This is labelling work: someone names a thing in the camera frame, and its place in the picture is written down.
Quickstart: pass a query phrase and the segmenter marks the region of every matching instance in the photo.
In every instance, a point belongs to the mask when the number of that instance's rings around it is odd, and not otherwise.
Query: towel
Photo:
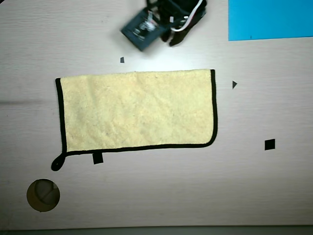
[[[214,70],[130,72],[56,79],[62,153],[197,148],[217,134]]]

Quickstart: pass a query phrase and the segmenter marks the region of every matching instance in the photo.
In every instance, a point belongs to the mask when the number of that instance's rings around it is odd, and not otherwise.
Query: white wood grain surface
[[[0,229],[313,224],[313,38],[229,42],[228,1],[210,0],[182,45],[141,53],[119,29],[143,6],[0,5]],[[108,153],[100,165],[72,156],[50,169],[61,152],[56,77],[201,68],[217,75],[213,145]],[[40,178],[61,192],[50,212],[26,200]]]

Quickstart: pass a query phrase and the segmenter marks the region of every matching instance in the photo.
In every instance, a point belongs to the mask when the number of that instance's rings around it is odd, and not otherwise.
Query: wooden table
[[[313,224],[313,38],[229,42],[228,1],[210,0],[183,44],[141,53],[119,29],[143,6],[1,3],[0,229]],[[56,77],[202,68],[216,70],[210,147],[108,153],[100,165],[81,155],[50,169],[61,152]],[[41,178],[61,192],[43,213],[26,199]]]

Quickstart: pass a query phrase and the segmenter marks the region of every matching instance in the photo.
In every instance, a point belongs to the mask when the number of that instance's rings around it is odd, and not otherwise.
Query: black square marker
[[[103,157],[102,157],[102,153],[94,153],[92,155],[93,158],[93,164],[100,164],[103,163]]]
[[[275,149],[275,139],[265,141],[265,150]]]

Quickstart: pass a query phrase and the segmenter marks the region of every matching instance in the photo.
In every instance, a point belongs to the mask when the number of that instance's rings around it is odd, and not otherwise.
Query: black triangle marker
[[[237,85],[237,82],[233,81],[233,89],[235,88],[236,85]]]

